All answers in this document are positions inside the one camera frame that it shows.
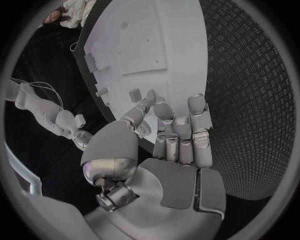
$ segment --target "robotic hand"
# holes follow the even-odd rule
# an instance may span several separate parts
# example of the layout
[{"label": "robotic hand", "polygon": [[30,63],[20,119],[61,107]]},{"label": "robotic hand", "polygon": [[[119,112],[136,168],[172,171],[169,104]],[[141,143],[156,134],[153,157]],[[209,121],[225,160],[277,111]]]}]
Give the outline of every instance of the robotic hand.
[{"label": "robotic hand", "polygon": [[[81,159],[86,180],[102,189],[96,196],[101,207],[88,217],[92,225],[108,219],[133,239],[214,238],[225,216],[226,193],[220,173],[210,168],[210,112],[201,94],[189,97],[187,105],[189,116],[176,118],[151,90],[92,138]],[[152,106],[158,118],[154,158],[136,167],[133,130]]]},{"label": "robotic hand", "polygon": [[74,116],[54,102],[40,98],[27,82],[19,84],[10,80],[6,100],[14,102],[18,109],[30,111],[41,126],[57,136],[72,140],[82,151],[92,138],[87,131],[79,130],[86,123],[82,115]]}]

